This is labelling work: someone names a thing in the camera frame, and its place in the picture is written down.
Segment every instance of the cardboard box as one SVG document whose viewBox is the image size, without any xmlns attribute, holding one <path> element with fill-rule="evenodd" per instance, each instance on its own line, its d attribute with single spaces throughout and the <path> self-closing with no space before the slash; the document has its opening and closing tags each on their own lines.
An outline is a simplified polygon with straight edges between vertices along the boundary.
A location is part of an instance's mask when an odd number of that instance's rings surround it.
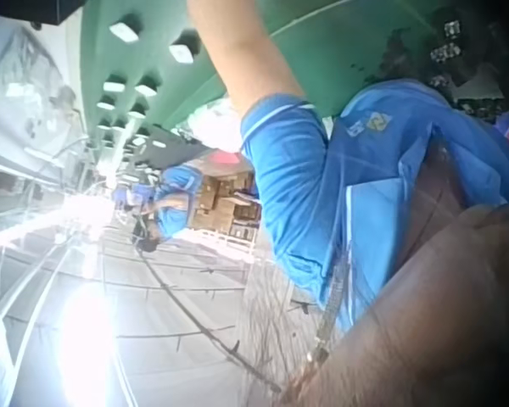
<svg viewBox="0 0 509 407">
<path fill-rule="evenodd" d="M 200 209 L 213 209 L 215 206 L 215 197 L 219 188 L 219 181 L 212 176 L 205 176 L 202 187 L 197 196 L 197 208 Z"/>
<path fill-rule="evenodd" d="M 214 230 L 228 234 L 234 222 L 234 210 L 236 205 L 223 198 L 218 198 L 215 206 L 213 221 Z"/>
<path fill-rule="evenodd" d="M 190 227 L 195 230 L 205 229 L 207 231 L 213 230 L 213 222 L 215 221 L 215 211 L 197 209 L 191 220 Z"/>
</svg>

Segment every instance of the person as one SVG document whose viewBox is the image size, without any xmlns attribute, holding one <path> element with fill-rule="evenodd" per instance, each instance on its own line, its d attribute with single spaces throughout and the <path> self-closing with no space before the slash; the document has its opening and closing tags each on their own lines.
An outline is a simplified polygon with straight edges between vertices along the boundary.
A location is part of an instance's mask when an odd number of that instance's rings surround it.
<svg viewBox="0 0 509 407">
<path fill-rule="evenodd" d="M 255 0 L 188 7 L 242 117 L 277 262 L 322 308 L 349 266 L 347 333 L 295 403 L 503 405 L 509 142 L 412 80 L 360 92 L 328 141 Z M 415 206 L 420 178 L 441 188 L 430 210 Z"/>
<path fill-rule="evenodd" d="M 151 253 L 159 244 L 187 227 L 196 192 L 204 176 L 188 165 L 165 170 L 150 201 L 141 208 L 141 219 L 132 232 L 136 246 Z"/>
<path fill-rule="evenodd" d="M 125 212 L 134 209 L 142 211 L 154 198 L 154 187 L 148 184 L 134 183 L 130 187 L 118 186 L 111 198 L 115 202 L 115 208 Z"/>
</svg>

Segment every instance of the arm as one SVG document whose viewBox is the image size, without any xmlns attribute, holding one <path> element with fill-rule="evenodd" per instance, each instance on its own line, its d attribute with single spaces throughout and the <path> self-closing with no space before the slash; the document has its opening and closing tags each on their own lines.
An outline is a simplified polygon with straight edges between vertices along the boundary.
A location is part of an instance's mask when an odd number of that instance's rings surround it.
<svg viewBox="0 0 509 407">
<path fill-rule="evenodd" d="M 188 0 L 190 14 L 241 117 L 276 93 L 303 97 L 255 0 Z"/>
<path fill-rule="evenodd" d="M 173 208 L 179 210 L 188 209 L 188 194 L 184 192 L 172 193 L 165 198 L 150 203 L 148 207 L 142 212 L 142 215 L 147 215 L 156 212 L 162 208 Z"/>
</svg>

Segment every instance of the green ceiling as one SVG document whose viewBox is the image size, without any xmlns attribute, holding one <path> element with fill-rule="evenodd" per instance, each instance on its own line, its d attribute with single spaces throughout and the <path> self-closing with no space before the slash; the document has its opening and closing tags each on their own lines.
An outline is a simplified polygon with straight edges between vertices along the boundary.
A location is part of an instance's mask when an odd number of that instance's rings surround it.
<svg viewBox="0 0 509 407">
<path fill-rule="evenodd" d="M 389 35 L 406 29 L 405 43 L 417 49 L 431 32 L 426 15 L 446 0 L 264 0 L 268 30 L 321 115 L 337 114 L 377 74 Z M 109 26 L 136 14 L 143 29 L 126 44 Z M 81 86 L 89 132 L 102 118 L 126 117 L 139 99 L 134 86 L 146 75 L 161 80 L 159 94 L 147 99 L 146 124 L 171 128 L 197 107 L 218 98 L 224 86 L 205 50 L 194 64 L 178 64 L 168 46 L 190 27 L 185 0 L 89 0 L 81 32 Z M 96 107 L 110 75 L 126 80 L 116 109 Z"/>
</svg>

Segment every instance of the ceiling light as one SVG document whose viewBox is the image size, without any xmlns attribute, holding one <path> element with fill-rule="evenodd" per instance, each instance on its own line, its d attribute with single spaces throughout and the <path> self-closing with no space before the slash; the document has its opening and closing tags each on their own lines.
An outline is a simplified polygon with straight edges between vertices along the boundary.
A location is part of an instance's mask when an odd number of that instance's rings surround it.
<svg viewBox="0 0 509 407">
<path fill-rule="evenodd" d="M 144 129 L 143 127 L 140 127 L 136 131 L 136 137 L 149 138 L 149 132 L 146 129 Z"/>
<path fill-rule="evenodd" d="M 103 83 L 103 89 L 106 92 L 124 92 L 126 89 L 126 85 L 124 83 L 120 82 L 114 82 L 114 81 L 106 81 Z"/>
<path fill-rule="evenodd" d="M 145 139 L 143 137 L 137 137 L 134 140 L 132 140 L 132 144 L 134 144 L 136 147 L 139 147 L 144 143 L 145 143 Z"/>
<path fill-rule="evenodd" d="M 102 130 L 109 130 L 111 128 L 111 126 L 109 125 L 109 122 L 108 121 L 101 121 L 99 124 L 98 124 L 98 129 L 102 129 Z"/>
<path fill-rule="evenodd" d="M 125 124 L 122 122 L 122 121 L 116 121 L 112 126 L 111 128 L 113 130 L 117 130 L 117 131 L 123 131 L 125 130 Z"/>
<path fill-rule="evenodd" d="M 142 105 L 136 104 L 134 107 L 128 112 L 128 115 L 133 117 L 134 119 L 145 119 L 145 109 Z"/>
<path fill-rule="evenodd" d="M 139 178 L 136 176 L 129 176 L 128 174 L 124 174 L 122 176 L 123 180 L 132 181 L 132 182 L 138 182 Z"/>
<path fill-rule="evenodd" d="M 110 26 L 109 30 L 126 43 L 136 42 L 139 35 L 125 23 L 116 23 Z"/>
<path fill-rule="evenodd" d="M 104 110 L 113 110 L 113 109 L 115 109 L 115 106 L 111 102 L 109 102 L 109 101 L 101 100 L 100 102 L 96 103 L 96 105 L 99 108 L 104 109 Z"/>
<path fill-rule="evenodd" d="M 193 52 L 185 44 L 171 44 L 170 53 L 179 64 L 191 64 L 194 62 Z"/>
<path fill-rule="evenodd" d="M 145 113 L 138 112 L 137 110 L 131 110 L 130 112 L 128 112 L 128 115 L 130 115 L 134 119 L 145 119 Z"/>
<path fill-rule="evenodd" d="M 141 93 L 146 98 L 151 98 L 157 94 L 157 90 L 155 88 L 145 84 L 137 85 L 136 91 Z"/>
<path fill-rule="evenodd" d="M 159 142 L 158 140 L 153 140 L 153 145 L 158 148 L 166 148 L 165 142 Z"/>
</svg>

